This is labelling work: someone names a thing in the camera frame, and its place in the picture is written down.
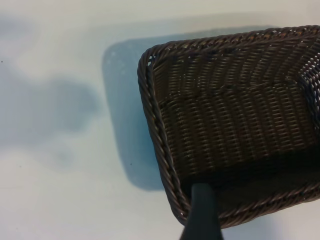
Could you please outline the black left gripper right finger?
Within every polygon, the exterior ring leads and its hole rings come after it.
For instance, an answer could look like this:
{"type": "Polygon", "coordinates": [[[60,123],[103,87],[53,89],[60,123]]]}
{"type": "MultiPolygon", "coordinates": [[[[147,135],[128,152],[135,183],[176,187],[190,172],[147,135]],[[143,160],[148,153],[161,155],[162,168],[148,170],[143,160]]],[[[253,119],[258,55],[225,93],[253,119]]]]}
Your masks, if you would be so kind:
{"type": "Polygon", "coordinates": [[[204,240],[222,240],[223,234],[221,231],[218,205],[213,189],[205,184],[204,188],[204,216],[203,216],[203,239],[204,240]]]}

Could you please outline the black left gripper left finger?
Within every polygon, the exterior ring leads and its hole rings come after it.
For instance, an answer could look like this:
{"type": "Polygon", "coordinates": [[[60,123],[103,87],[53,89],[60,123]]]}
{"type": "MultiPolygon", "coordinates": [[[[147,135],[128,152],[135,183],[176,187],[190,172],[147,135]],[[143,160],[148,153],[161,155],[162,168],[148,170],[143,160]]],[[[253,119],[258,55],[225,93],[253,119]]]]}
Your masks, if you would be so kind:
{"type": "Polygon", "coordinates": [[[181,234],[181,240],[196,240],[199,230],[201,184],[194,184],[191,188],[191,210],[181,234]]]}

